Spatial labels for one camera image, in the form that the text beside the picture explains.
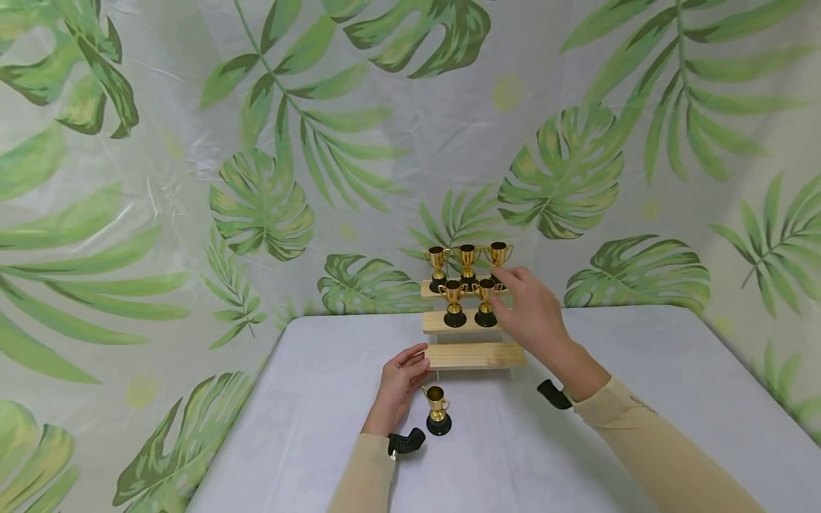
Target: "wooden shelf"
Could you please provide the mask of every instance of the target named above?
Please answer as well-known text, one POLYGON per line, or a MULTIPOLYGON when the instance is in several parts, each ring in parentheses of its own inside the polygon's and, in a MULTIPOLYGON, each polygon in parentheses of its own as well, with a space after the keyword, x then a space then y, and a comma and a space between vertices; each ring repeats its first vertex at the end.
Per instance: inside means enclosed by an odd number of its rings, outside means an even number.
MULTIPOLYGON (((487 278, 487 277, 490 277, 490 276, 478 276, 477 279, 481 280, 481 279, 487 278)), ((425 281, 422 282, 422 286, 421 286, 422 297, 428 297, 428 298, 441 297, 442 299, 445 299, 441 294, 437 294, 436 292, 431 292, 430 291, 430 282, 431 282, 431 280, 425 280, 425 281)), ((505 295, 505 294, 510 294, 510 293, 511 292, 508 289, 505 289, 503 291, 499 291, 499 295, 505 295)), ((471 294, 471 293, 465 294, 466 299, 468 299, 470 297, 476 297, 476 294, 471 294)))
POLYGON ((446 310, 435 310, 422 314, 422 333, 435 335, 439 333, 469 333, 469 332, 494 332, 499 329, 499 325, 493 327, 481 327, 473 319, 479 310, 476 308, 465 308, 463 310, 467 316, 467 322, 460 327, 450 327, 445 324, 446 310))
POLYGON ((527 365, 525 351, 516 344, 432 344, 424 351, 430 370, 509 369, 527 365))

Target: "fabric backdrop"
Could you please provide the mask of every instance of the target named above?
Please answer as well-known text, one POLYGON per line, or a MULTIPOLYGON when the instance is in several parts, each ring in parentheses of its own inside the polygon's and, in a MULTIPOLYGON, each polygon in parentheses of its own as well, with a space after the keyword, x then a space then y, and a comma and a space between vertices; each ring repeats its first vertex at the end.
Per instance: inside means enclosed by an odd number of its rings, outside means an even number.
POLYGON ((821 442, 820 25, 0 0, 0 511, 183 511, 287 323, 429 308, 430 245, 692 309, 821 442))

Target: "white tablecloth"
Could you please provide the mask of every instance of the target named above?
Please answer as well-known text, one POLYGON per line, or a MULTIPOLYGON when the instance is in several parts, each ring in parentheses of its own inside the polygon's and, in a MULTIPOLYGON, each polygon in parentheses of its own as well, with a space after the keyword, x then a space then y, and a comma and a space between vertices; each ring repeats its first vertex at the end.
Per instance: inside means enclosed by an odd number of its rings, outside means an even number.
MULTIPOLYGON (((578 342, 764 509, 821 511, 821 451, 690 311, 566 309, 564 318, 578 342)), ((426 340, 418 314, 294 321, 189 511, 324 511, 382 365, 426 340)), ((655 511, 596 434, 536 392, 548 377, 532 359, 513 371, 441 373, 453 429, 427 433, 420 392, 400 432, 416 426, 427 441, 399 460, 391 512, 655 511)))

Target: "trophy cup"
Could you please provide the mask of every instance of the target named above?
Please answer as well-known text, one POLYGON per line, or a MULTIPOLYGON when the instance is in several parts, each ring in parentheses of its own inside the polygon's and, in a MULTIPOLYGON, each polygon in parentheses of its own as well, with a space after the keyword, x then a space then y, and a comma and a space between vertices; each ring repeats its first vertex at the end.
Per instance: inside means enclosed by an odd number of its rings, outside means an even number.
MULTIPOLYGON (((488 260, 495 268, 501 267, 513 254, 513 245, 505 244, 504 242, 494 242, 486 249, 488 253, 488 260)), ((490 273, 490 278, 496 282, 501 288, 505 290, 505 286, 499 281, 497 277, 490 273)))
POLYGON ((435 245, 422 251, 424 261, 433 268, 433 275, 430 277, 430 287, 428 288, 436 294, 439 293, 439 286, 444 285, 447 281, 447 274, 445 274, 443 268, 445 267, 448 251, 450 250, 440 245, 435 245))
POLYGON ((422 392, 430 405, 430 413, 425 423, 428 431, 437 437, 446 435, 451 430, 453 421, 447 414, 447 408, 450 407, 451 402, 445 399, 445 391, 441 387, 422 387, 422 392))
POLYGON ((476 296, 479 297, 482 303, 479 305, 479 311, 476 312, 473 319, 481 327, 496 326, 496 316, 493 314, 490 296, 496 295, 501 286, 501 283, 496 283, 490 278, 484 278, 479 281, 479 286, 474 289, 476 296))
POLYGON ((476 261, 476 246, 472 244, 463 244, 459 246, 459 260, 462 263, 461 282, 468 286, 468 290, 472 291, 476 285, 476 271, 473 270, 473 264, 476 261))
POLYGON ((445 296, 449 303, 445 312, 445 324, 450 327, 464 326, 467 322, 467 316, 459 305, 459 301, 465 296, 465 289, 459 280, 447 280, 444 285, 439 286, 439 294, 445 296))

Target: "right hand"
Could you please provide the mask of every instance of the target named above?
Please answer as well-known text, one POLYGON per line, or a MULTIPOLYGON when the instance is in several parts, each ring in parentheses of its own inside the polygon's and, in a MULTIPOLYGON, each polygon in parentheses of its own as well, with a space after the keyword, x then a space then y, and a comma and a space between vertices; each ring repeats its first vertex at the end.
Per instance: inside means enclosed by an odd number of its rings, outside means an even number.
POLYGON ((539 360, 571 346, 556 296, 527 268, 511 271, 493 268, 493 275, 513 296, 513 310, 491 295, 490 302, 499 325, 516 342, 539 360))

